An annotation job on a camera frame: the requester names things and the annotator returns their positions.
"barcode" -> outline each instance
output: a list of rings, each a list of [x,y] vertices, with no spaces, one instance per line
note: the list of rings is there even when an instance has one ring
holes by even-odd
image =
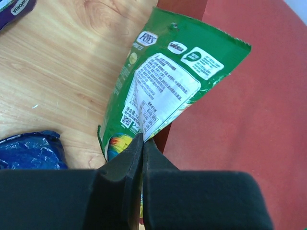
[[[122,117],[122,119],[121,119],[121,123],[122,123],[125,127],[129,128],[129,126],[131,125],[131,122],[132,122],[132,120],[131,120],[129,117],[123,115],[123,117]]]

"red cloth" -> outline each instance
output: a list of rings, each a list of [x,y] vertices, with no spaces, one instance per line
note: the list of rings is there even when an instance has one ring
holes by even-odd
[[[250,173],[275,228],[302,230],[307,227],[307,27],[282,0],[208,1],[203,21],[253,49],[231,76],[173,122],[164,153],[181,169]]]

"wood grain surface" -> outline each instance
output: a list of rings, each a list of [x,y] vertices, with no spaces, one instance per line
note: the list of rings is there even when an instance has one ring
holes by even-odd
[[[55,130],[70,168],[104,164],[97,126],[157,1],[38,0],[2,30],[0,139]]]

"white label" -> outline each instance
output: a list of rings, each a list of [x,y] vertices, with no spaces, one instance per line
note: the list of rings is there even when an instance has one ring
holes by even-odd
[[[205,80],[208,80],[224,68],[221,62],[198,47],[193,48],[185,54],[181,58],[181,61],[186,63],[195,73]]]
[[[143,46],[153,45],[157,42],[157,40],[158,36],[148,31],[143,31],[136,39],[136,41],[138,43],[141,43]]]
[[[126,125],[139,128],[146,141],[200,89],[185,69],[161,53],[149,57],[134,73],[125,108]]]
[[[27,6],[29,0],[18,0],[14,7],[11,9],[12,15],[18,15]]]
[[[170,43],[168,44],[167,49],[168,49],[169,51],[171,51],[172,53],[174,53],[174,54],[182,54],[182,53],[185,52],[188,48],[187,48],[184,44],[182,44],[182,43],[180,43],[180,42],[170,42]]]

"green snack bag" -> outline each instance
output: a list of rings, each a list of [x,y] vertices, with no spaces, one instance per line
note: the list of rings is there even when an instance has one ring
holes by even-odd
[[[229,75],[251,46],[198,20],[154,8],[132,45],[98,128],[107,161],[144,142]]]

